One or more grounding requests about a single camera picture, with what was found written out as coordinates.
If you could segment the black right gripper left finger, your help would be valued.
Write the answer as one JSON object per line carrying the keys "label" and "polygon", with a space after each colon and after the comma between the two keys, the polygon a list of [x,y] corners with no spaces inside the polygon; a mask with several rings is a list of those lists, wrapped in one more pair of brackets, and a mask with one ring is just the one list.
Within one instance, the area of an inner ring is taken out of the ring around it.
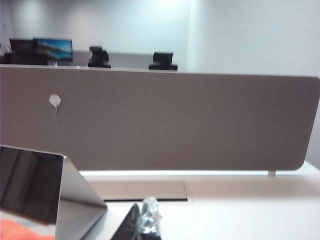
{"label": "black right gripper left finger", "polygon": [[142,240],[140,207],[135,203],[112,236],[112,240]]}

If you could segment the silver-padded right gripper right finger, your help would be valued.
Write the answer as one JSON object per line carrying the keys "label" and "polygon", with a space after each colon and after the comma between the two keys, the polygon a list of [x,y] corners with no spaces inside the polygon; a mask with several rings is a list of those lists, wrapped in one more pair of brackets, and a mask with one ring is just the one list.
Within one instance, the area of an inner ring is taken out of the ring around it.
{"label": "silver-padded right gripper right finger", "polygon": [[161,240],[160,221],[162,216],[155,197],[143,200],[139,217],[139,234],[142,240]]}

